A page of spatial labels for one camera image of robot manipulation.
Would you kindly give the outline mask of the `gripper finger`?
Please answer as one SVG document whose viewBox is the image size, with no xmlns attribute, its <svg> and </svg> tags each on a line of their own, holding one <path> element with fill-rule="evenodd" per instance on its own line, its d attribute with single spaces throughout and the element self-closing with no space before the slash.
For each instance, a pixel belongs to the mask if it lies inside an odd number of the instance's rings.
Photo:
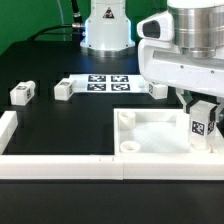
<svg viewBox="0 0 224 224">
<path fill-rule="evenodd" d="M 183 111 L 187 112 L 187 105 L 193 100 L 190 92 L 184 89 L 177 89 L 176 95 L 183 105 Z"/>
<path fill-rule="evenodd" d="M 217 99 L 218 106 L 215 110 L 215 121 L 217 123 L 224 119 L 224 98 Z"/>
</svg>

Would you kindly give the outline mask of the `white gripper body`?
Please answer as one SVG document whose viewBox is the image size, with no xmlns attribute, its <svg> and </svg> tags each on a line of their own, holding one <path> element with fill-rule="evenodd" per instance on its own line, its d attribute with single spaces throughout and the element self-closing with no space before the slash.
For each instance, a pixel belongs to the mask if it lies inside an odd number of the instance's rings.
<svg viewBox="0 0 224 224">
<path fill-rule="evenodd" d="M 224 98 L 224 9 L 169 9 L 137 32 L 145 80 Z"/>
</svg>

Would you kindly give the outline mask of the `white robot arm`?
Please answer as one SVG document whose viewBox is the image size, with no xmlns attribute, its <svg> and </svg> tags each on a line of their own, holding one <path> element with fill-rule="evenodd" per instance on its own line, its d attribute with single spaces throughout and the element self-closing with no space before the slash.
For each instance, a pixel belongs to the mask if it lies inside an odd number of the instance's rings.
<svg viewBox="0 0 224 224">
<path fill-rule="evenodd" d="M 91 0 L 81 50 L 115 56 L 130 50 L 124 0 Z M 137 24 L 140 74 L 148 82 L 212 95 L 224 120 L 224 0 L 167 0 L 167 9 Z"/>
</svg>

